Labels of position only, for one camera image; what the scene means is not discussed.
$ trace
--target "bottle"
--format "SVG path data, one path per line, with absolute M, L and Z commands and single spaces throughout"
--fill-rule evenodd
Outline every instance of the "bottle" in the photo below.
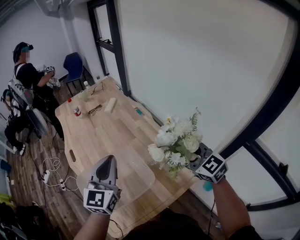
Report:
M 81 111 L 78 106 L 72 104 L 72 111 L 76 117 L 82 116 Z
M 90 91 L 90 85 L 89 85 L 88 81 L 84 81 L 83 84 L 84 84 L 85 88 L 86 88 L 86 89 L 88 90 L 88 92 L 89 92 L 89 91 Z

